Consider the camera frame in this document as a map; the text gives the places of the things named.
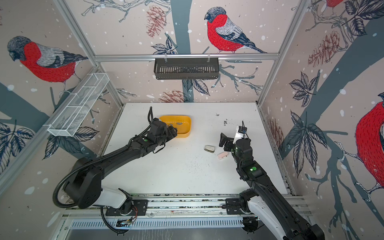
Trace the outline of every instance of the yellow bin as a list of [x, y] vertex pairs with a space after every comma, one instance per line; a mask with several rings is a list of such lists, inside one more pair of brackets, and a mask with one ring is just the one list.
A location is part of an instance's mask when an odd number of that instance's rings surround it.
[[162, 122], [177, 128], [177, 137], [188, 137], [191, 131], [191, 118], [188, 116], [165, 115], [159, 117]]

